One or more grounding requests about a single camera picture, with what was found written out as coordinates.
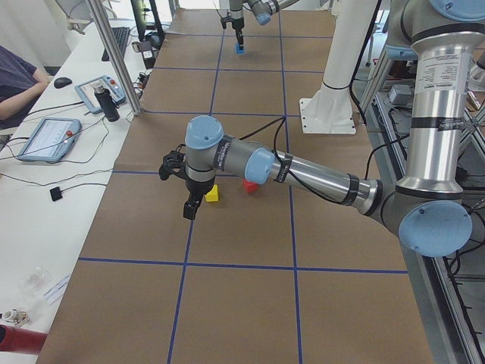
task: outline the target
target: computer mouse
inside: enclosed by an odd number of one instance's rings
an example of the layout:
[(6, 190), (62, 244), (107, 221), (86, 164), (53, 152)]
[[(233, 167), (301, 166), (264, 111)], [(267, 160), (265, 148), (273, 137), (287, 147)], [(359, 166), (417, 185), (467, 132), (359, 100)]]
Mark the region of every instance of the computer mouse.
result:
[(72, 79), (69, 77), (59, 77), (54, 80), (54, 87), (56, 89), (61, 89), (64, 86), (71, 85), (72, 82)]

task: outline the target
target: yellow block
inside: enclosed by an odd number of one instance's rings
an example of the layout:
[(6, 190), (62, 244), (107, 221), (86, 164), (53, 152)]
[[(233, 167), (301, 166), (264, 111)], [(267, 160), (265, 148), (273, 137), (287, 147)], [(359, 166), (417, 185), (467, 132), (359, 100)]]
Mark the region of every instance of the yellow block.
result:
[(217, 187), (217, 184), (215, 184), (212, 187), (212, 190), (210, 190), (205, 195), (205, 201), (207, 201), (207, 202), (217, 202), (217, 201), (219, 201), (219, 187)]

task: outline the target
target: tablet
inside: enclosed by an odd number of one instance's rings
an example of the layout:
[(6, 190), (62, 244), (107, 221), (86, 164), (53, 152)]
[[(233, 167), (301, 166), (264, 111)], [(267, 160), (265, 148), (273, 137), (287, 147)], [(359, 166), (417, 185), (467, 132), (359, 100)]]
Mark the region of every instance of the tablet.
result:
[(72, 148), (80, 130), (81, 122), (77, 119), (43, 118), (17, 159), (58, 162)]
[(117, 84), (114, 78), (109, 76), (100, 76), (74, 87), (77, 94), (81, 100), (84, 101), (90, 112), (93, 114), (98, 114), (102, 111), (98, 100), (94, 96), (94, 89), (92, 88), (92, 84), (97, 81), (101, 81), (103, 87), (109, 89), (114, 102), (117, 104), (125, 102), (126, 96), (124, 95), (124, 91), (121, 86)]

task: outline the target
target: person's arm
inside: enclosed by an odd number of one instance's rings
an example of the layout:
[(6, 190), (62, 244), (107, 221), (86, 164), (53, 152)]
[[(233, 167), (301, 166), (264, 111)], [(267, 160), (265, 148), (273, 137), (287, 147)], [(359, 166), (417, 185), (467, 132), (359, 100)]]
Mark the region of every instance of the person's arm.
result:
[(49, 83), (50, 82), (49, 77), (44, 72), (42, 72), (39, 68), (36, 69), (36, 71), (33, 73), (32, 77), (37, 82), (43, 82), (43, 83)]
[(0, 102), (0, 120), (8, 119), (10, 116), (17, 114), (29, 102), (40, 96), (47, 86), (47, 82), (38, 82), (22, 93)]

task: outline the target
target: sticker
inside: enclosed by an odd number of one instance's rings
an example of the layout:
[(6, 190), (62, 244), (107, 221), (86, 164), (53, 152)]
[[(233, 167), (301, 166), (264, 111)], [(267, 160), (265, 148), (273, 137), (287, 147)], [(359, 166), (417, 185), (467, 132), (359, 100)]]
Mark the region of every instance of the sticker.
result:
[(466, 93), (471, 55), (437, 55), (418, 62), (416, 93), (456, 90)]
[(291, 162), (293, 162), (293, 156), (285, 153), (285, 158), (281, 160), (280, 171), (274, 179), (275, 182), (282, 184), (286, 180), (286, 176), (289, 173), (289, 168), (291, 167)]
[(49, 305), (53, 304), (64, 295), (69, 279), (70, 275), (66, 275), (54, 287), (44, 293), (44, 300), (46, 300)]
[(465, 119), (464, 118), (443, 118), (438, 124), (438, 131), (446, 130), (464, 130)]
[(230, 144), (233, 142), (233, 139), (234, 136), (224, 135), (217, 146), (217, 151), (214, 156), (214, 166), (220, 171), (224, 171), (227, 152), (229, 152)]

